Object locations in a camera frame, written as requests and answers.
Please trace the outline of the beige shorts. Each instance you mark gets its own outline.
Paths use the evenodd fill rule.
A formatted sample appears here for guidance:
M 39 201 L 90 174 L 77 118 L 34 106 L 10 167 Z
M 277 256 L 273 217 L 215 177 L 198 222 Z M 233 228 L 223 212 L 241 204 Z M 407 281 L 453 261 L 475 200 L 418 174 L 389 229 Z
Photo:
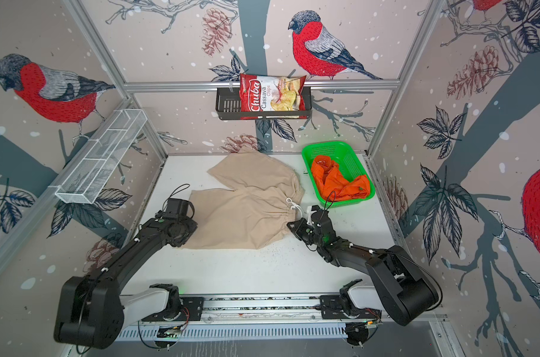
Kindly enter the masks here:
M 261 249 L 287 233 L 304 189 L 283 162 L 250 148 L 231 153 L 208 174 L 225 188 L 194 190 L 198 224 L 186 249 Z

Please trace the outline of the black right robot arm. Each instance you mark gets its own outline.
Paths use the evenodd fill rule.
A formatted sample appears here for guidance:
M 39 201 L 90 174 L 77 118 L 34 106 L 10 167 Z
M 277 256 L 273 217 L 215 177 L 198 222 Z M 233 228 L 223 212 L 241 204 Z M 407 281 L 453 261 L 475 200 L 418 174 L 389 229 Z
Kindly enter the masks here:
M 399 245 L 376 249 L 355 245 L 337 235 L 322 210 L 313 214 L 312 224 L 301 218 L 287 227 L 307 247 L 314 245 L 326 263 L 368 275 L 384 311 L 401 326 L 442 303 L 438 282 Z

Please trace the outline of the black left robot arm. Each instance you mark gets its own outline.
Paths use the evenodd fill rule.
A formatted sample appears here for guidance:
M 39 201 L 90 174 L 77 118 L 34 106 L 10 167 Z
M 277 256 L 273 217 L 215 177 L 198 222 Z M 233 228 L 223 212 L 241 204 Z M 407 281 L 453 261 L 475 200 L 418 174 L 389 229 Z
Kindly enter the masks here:
M 123 251 L 101 268 L 67 280 L 60 294 L 54 340 L 63 344 L 108 348 L 125 327 L 164 312 L 183 312 L 179 289 L 154 284 L 136 295 L 121 293 L 133 275 L 165 245 L 183 246 L 197 224 L 187 216 L 148 220 Z

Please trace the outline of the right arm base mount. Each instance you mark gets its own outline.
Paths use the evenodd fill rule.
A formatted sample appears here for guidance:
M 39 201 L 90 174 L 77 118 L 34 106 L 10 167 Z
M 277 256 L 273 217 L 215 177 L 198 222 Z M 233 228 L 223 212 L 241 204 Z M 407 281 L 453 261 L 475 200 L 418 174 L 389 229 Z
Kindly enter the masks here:
M 350 281 L 334 295 L 321 295 L 319 307 L 324 320 L 365 319 L 378 321 L 383 306 L 374 287 L 362 279 Z

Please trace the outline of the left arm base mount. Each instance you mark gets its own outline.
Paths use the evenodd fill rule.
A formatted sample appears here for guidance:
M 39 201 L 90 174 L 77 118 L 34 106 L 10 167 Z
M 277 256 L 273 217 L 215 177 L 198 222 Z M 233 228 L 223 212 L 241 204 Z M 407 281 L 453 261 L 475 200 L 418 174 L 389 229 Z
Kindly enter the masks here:
M 149 287 L 154 292 L 165 292 L 167 297 L 161 298 L 166 303 L 163 308 L 153 311 L 152 314 L 142 319 L 144 322 L 195 322 L 202 318 L 205 298 L 201 296 L 181 295 L 179 287 L 173 284 L 154 284 Z

